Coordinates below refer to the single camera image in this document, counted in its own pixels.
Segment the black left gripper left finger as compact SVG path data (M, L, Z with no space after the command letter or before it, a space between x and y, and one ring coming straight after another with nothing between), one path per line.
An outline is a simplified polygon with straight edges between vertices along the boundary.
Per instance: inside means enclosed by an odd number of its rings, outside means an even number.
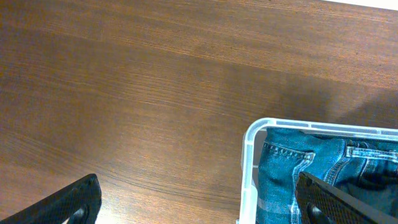
M1 224L94 224L101 208L96 174L88 174L39 202L1 220Z

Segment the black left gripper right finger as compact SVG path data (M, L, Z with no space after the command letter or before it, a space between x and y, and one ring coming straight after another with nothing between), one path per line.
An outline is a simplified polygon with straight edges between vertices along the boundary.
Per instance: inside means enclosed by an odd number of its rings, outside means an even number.
M397 223L397 218L371 207L308 172L299 173L295 197L302 223Z

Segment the dark blue jeans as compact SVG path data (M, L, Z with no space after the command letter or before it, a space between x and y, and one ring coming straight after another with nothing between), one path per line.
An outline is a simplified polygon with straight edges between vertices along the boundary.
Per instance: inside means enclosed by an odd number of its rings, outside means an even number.
M335 185L365 174L397 177L397 144L364 139L320 138L272 128L262 148L258 175L258 223L300 223L295 198L299 173Z

